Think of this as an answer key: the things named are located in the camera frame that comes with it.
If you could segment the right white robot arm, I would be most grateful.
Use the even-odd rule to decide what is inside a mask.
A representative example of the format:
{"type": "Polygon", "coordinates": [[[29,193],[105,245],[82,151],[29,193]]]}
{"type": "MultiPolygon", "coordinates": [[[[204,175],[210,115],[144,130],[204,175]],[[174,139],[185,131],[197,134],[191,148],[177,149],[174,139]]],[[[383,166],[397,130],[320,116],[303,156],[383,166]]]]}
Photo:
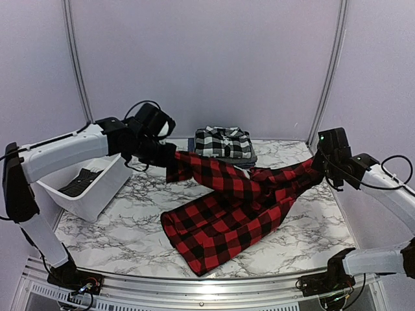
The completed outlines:
{"type": "MultiPolygon", "coordinates": [[[[414,230],[414,190],[390,173],[385,164],[369,154],[352,155],[346,131],[333,128],[318,134],[313,168],[323,173],[332,189],[342,191],[347,183],[373,197],[410,231],[414,230]]],[[[403,274],[414,277],[414,241],[372,249],[345,249],[327,262],[321,284],[335,290],[361,273],[403,274]]]]}

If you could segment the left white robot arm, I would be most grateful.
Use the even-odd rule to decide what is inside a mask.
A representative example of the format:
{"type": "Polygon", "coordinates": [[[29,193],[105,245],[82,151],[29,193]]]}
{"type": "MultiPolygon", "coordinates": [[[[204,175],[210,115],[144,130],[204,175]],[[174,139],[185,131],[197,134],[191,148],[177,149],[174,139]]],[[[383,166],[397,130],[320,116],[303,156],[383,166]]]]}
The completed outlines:
{"type": "Polygon", "coordinates": [[[136,157],[146,166],[168,166],[176,145],[165,139],[176,123],[154,101],[144,100],[138,106],[134,116],[127,115],[123,120],[108,117],[32,145],[10,143],[1,157],[6,219],[20,226],[49,261],[50,276],[68,288],[77,288],[82,274],[42,217],[31,184],[63,168],[105,156],[120,155],[127,163],[136,157]]]}

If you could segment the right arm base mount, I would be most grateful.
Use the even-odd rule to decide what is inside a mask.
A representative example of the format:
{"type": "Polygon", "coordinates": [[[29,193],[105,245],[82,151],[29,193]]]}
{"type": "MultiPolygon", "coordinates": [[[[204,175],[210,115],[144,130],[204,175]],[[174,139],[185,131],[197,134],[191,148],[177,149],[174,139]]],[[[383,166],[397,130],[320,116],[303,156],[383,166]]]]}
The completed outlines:
{"type": "Polygon", "coordinates": [[[330,277],[327,272],[323,272],[301,276],[296,282],[296,288],[304,297],[310,297],[351,288],[355,284],[355,279],[349,275],[330,277]]]}

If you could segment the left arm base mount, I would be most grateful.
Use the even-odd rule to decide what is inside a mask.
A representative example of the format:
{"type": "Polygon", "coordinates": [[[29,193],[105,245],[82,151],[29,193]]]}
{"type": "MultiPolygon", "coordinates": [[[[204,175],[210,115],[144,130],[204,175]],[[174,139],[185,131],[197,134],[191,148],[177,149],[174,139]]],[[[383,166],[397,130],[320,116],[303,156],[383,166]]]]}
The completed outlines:
{"type": "Polygon", "coordinates": [[[47,282],[49,284],[53,284],[62,288],[66,288],[68,290],[72,290],[73,292],[80,293],[80,289],[87,284],[92,284],[90,289],[86,288],[85,292],[99,295],[102,288],[102,282],[104,277],[101,274],[97,273],[90,273],[86,271],[77,271],[73,276],[73,280],[70,281],[69,278],[65,280],[61,280],[58,277],[55,277],[52,274],[48,274],[47,282]]]}

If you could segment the red black plaid shirt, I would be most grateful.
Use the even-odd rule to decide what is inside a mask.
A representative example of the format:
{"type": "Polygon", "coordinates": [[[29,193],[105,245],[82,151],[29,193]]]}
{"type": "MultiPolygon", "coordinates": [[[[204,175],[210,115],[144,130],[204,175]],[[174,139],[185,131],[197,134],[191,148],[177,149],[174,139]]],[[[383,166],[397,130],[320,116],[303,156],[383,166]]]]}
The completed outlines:
{"type": "Polygon", "coordinates": [[[166,182],[194,179],[211,192],[160,216],[171,246],[203,276],[275,231],[295,201],[324,176],[313,158],[245,172],[194,152],[177,152],[166,182]]]}

